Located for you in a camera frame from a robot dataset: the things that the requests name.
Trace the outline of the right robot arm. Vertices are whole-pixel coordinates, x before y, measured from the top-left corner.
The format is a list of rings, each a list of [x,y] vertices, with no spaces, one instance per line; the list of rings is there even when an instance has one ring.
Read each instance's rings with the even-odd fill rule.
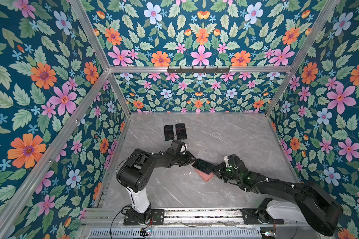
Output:
[[[207,168],[225,183],[232,183],[245,192],[267,194],[297,205],[307,224],[324,236],[331,237],[338,230],[344,209],[315,182],[293,183],[267,177],[248,170],[235,154]]]

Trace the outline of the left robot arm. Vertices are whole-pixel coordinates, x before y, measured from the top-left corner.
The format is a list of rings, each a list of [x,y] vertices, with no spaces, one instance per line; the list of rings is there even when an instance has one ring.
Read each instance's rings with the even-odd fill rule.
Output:
[[[117,170],[118,182],[127,189],[132,201],[132,209],[144,214],[151,208],[146,186],[155,168],[188,166],[196,161],[188,150],[186,143],[173,140],[171,146],[158,153],[136,149],[124,160]]]

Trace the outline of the blue edged smartphone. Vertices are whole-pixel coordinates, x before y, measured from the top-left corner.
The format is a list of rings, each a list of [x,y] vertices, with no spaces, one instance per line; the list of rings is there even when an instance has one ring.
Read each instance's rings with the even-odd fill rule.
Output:
[[[215,168],[215,165],[203,160],[203,159],[197,159],[193,164],[193,168],[197,169],[198,171],[205,173],[205,174],[211,174],[213,172],[213,169]]]

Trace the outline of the pink phone case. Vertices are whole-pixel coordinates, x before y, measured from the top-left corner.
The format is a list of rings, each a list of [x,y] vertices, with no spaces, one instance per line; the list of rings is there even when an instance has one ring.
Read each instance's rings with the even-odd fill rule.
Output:
[[[210,174],[206,174],[196,168],[194,168],[194,170],[196,171],[196,173],[203,179],[203,181],[208,182],[210,181],[213,177],[214,174],[210,173]]]

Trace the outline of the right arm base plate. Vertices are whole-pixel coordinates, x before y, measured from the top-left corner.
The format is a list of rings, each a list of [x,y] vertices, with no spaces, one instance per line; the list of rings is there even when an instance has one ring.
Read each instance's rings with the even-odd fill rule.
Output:
[[[284,220],[282,219],[273,219],[265,210],[258,211],[253,208],[239,209],[242,213],[242,218],[245,224],[254,225],[284,225]]]

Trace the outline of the purple edged smartphone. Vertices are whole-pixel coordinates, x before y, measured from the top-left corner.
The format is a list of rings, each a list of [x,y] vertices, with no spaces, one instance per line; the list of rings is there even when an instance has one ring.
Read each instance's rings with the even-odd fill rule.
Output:
[[[175,138],[174,128],[172,124],[164,125],[164,139],[165,141],[172,141]]]

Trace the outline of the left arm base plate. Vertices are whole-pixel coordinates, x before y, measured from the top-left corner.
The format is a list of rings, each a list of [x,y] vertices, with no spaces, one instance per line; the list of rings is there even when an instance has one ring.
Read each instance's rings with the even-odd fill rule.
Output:
[[[135,210],[129,209],[124,217],[124,226],[148,226],[163,225],[165,218],[164,209],[148,209],[140,214]]]

